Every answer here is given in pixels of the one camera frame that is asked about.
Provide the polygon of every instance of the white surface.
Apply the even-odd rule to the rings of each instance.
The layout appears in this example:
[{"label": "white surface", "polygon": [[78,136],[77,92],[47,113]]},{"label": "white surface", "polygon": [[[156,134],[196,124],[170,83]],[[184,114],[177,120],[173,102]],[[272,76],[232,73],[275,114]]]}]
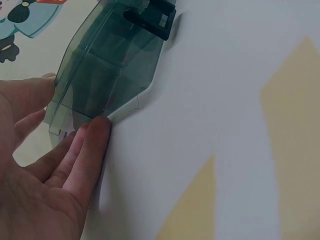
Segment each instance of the white surface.
[{"label": "white surface", "polygon": [[178,0],[175,42],[160,58],[153,99],[113,129],[84,236],[155,239],[215,154],[217,240],[280,239],[275,168],[260,89],[309,35],[318,1]]}]

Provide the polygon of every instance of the palm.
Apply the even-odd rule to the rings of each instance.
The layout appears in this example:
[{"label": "palm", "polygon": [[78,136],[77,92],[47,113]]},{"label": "palm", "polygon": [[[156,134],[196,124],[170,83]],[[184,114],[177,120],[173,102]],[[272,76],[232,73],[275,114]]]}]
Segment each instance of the palm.
[{"label": "palm", "polygon": [[[4,239],[80,239],[110,123],[96,118],[35,163],[20,167],[13,151],[43,120],[44,111],[38,110],[50,101],[54,85],[48,79],[16,84],[0,82],[0,232]],[[28,96],[44,99],[30,104]]]}]

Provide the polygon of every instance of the skin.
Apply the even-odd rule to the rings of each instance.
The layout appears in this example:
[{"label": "skin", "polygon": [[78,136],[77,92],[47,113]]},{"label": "skin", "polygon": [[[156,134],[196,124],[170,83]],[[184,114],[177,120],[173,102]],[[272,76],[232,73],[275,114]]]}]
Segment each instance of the skin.
[{"label": "skin", "polygon": [[35,163],[13,152],[42,122],[55,91],[42,78],[0,81],[0,233],[3,240],[79,240],[101,172],[111,123],[97,117]]}]

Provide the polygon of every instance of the translucent green plastic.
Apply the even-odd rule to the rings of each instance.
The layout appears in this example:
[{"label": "translucent green plastic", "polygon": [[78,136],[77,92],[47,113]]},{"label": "translucent green plastic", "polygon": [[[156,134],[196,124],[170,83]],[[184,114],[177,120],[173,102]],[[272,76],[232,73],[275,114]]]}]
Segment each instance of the translucent green plastic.
[{"label": "translucent green plastic", "polygon": [[143,11],[148,3],[109,0],[82,24],[66,50],[47,108],[51,137],[110,116],[151,85],[164,41],[123,17],[127,7]]}]

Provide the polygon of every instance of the finger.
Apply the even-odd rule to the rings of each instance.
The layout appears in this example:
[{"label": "finger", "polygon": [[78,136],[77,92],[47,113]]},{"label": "finger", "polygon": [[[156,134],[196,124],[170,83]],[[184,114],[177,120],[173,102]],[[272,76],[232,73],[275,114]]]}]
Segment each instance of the finger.
[{"label": "finger", "polygon": [[43,183],[47,181],[69,151],[75,135],[75,132],[70,133],[70,135],[60,142],[52,151],[41,157],[35,163],[26,166],[24,170],[31,173]]},{"label": "finger", "polygon": [[49,78],[0,82],[0,95],[9,102],[15,123],[47,106],[54,92],[55,83]]},{"label": "finger", "polygon": [[105,117],[96,117],[88,127],[82,149],[63,189],[88,211],[93,189],[98,181],[103,158],[109,142],[111,123]]},{"label": "finger", "polygon": [[57,76],[54,72],[49,72],[49,73],[46,73],[45,75],[43,75],[41,78],[52,78],[52,77],[55,77]]},{"label": "finger", "polygon": [[83,146],[88,126],[88,124],[85,124],[77,131],[69,151],[51,177],[45,182],[48,187],[62,188],[65,184]]},{"label": "finger", "polygon": [[32,133],[44,120],[46,111],[44,109],[26,116],[14,125],[15,139],[14,150],[26,140],[30,133]]}]

